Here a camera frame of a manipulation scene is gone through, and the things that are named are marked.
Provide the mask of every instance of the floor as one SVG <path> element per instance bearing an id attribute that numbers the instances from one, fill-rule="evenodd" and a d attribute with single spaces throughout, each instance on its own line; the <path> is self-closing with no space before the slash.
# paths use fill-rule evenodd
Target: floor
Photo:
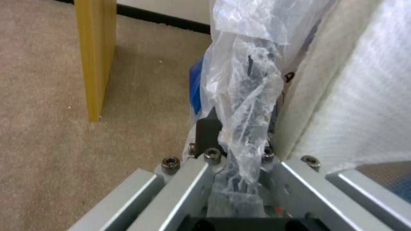
<path id="1" fill-rule="evenodd" d="M 74 6 L 0 1 L 0 230 L 65 230 L 137 168 L 180 156 L 188 70 L 209 44 L 118 16 L 102 119 L 89 123 Z"/>

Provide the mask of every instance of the hex socket screw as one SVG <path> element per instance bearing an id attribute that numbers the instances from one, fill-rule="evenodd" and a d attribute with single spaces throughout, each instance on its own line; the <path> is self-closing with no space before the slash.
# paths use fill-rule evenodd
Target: hex socket screw
<path id="1" fill-rule="evenodd" d="M 210 165 L 219 164 L 221 161 L 221 152 L 218 148 L 207 148 L 204 151 L 204 160 Z"/>
<path id="2" fill-rule="evenodd" d="M 274 151 L 272 150 L 272 148 L 270 148 L 269 146 L 264 148 L 264 153 L 263 156 L 261 157 L 262 162 L 272 162 L 272 160 L 274 159 Z"/>
<path id="3" fill-rule="evenodd" d="M 166 157 L 161 162 L 163 172 L 168 175 L 174 175 L 180 169 L 180 160 L 178 157 Z"/>
<path id="4" fill-rule="evenodd" d="M 313 156 L 305 155 L 301 157 L 301 160 L 304 161 L 308 166 L 310 166 L 312 169 L 314 169 L 317 172 L 321 167 L 321 162 Z"/>
<path id="5" fill-rule="evenodd" d="M 188 144 L 188 155 L 190 156 L 195 156 L 195 148 L 196 148 L 196 144 L 195 143 L 189 143 Z"/>

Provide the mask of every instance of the plastic bag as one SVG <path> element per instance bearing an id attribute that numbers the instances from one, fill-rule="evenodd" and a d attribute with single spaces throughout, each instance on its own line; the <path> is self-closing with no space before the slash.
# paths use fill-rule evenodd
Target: plastic bag
<path id="1" fill-rule="evenodd" d="M 200 117 L 216 108 L 223 125 L 219 144 L 228 158 L 215 177 L 208 216 L 264 216 L 257 180 L 271 113 L 283 90 L 282 72 L 330 2 L 211 2 L 213 42 L 203 59 Z"/>

